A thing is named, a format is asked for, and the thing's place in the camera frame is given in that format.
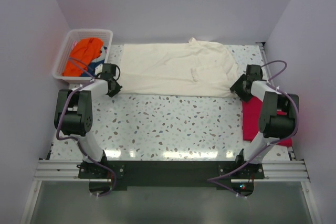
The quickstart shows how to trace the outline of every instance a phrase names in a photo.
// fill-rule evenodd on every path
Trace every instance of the folded cloth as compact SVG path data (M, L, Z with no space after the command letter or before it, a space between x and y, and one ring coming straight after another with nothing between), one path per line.
M70 58L75 58L90 64L94 59L100 56L100 48L103 46L103 41L98 38L87 38L79 41L70 53ZM80 67L87 70L87 67L79 62L76 62ZM77 66L70 61L67 62L63 76L79 77L83 73Z
M120 93L230 97L238 65L222 44L192 38L183 44L126 44Z
M96 75L96 72L95 72L95 68L97 67L97 66L99 66L100 64L103 64L104 63L104 61L105 60L101 60L101 61L98 61L98 62L91 62L90 64L89 64L89 69L88 69L88 72L90 73L90 74L92 74L93 76L95 76ZM81 75L80 75L81 77L90 77L87 73L85 73L85 72L83 72Z
M253 97L249 102L243 102L243 140L252 142L257 135L262 105L263 103L256 97ZM291 147L292 139L284 140L279 145Z

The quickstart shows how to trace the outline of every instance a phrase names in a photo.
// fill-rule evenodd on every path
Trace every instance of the red cloth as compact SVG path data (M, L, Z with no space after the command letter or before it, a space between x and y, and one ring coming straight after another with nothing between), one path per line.
M250 141L254 139L259 131L259 116L263 103L256 97L249 102L243 102L243 140ZM291 147L292 139L287 139L279 143L279 145Z

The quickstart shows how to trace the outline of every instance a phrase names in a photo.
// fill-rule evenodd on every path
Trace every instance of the speckled tabletop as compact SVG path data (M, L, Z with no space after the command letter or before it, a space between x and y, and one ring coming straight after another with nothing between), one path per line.
M241 75L247 64L262 65L258 46L227 46ZM120 63L122 45L114 45L109 63ZM107 95L93 102L92 131L108 159L234 160L243 141L239 98L166 95ZM54 137L50 159L80 160L73 141ZM265 161L287 161L286 147L274 146Z

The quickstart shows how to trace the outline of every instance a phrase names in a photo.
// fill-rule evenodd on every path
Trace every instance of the blue cloth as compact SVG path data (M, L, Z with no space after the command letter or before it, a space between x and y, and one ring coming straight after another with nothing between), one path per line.
M100 64L103 64L104 63L104 60L101 60L101 61L98 61L98 62L91 62L89 64L89 67L92 68L93 70L91 70L90 68L88 69L88 72L90 74L92 74L93 76L95 76L95 68L97 66L99 66ZM83 72L81 75L81 77L90 77L87 73Z

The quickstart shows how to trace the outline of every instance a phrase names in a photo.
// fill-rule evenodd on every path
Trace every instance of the gray floor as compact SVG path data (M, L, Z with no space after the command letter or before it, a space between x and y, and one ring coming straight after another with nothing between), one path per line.
M215 188L130 187L97 199L86 182L45 182L32 223L311 223L300 183L257 183L248 200Z

